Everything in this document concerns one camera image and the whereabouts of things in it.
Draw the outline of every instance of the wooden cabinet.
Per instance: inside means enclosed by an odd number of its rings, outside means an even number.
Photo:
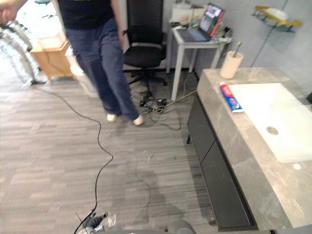
[[[43,48],[43,45],[39,44],[30,51],[50,81],[52,77],[74,77],[65,57],[68,46],[68,41],[61,47],[44,45]]]
[[[218,229],[256,229],[255,221],[198,96],[192,106],[188,129]]]

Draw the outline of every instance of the black cabinet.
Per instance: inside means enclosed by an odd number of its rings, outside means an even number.
[[[216,141],[200,167],[219,229],[253,225]]]
[[[256,229],[255,221],[198,96],[192,106],[188,129],[218,229]]]
[[[201,107],[201,103],[198,98],[195,98],[191,109],[188,129],[193,145],[195,146],[198,161],[201,163],[215,141],[215,137],[208,124],[206,113]]]

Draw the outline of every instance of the sink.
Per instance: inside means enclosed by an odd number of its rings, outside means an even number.
[[[281,83],[230,89],[278,161],[312,160],[312,112]]]

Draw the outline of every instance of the human hand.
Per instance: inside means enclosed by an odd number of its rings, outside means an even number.
[[[122,30],[118,30],[118,38],[119,38],[120,45],[123,48],[123,46],[125,45],[125,37],[124,37],[124,32]]]
[[[8,21],[15,20],[18,10],[26,0],[0,0],[0,24],[6,25]]]

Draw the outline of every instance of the toothbrush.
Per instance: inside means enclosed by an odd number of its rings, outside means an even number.
[[[234,58],[236,57],[236,54],[237,54],[237,52],[238,52],[238,49],[239,49],[239,47],[240,47],[241,45],[242,45],[242,42],[239,41],[239,42],[237,43],[236,51],[235,51],[235,53],[234,53],[234,55],[233,55]]]

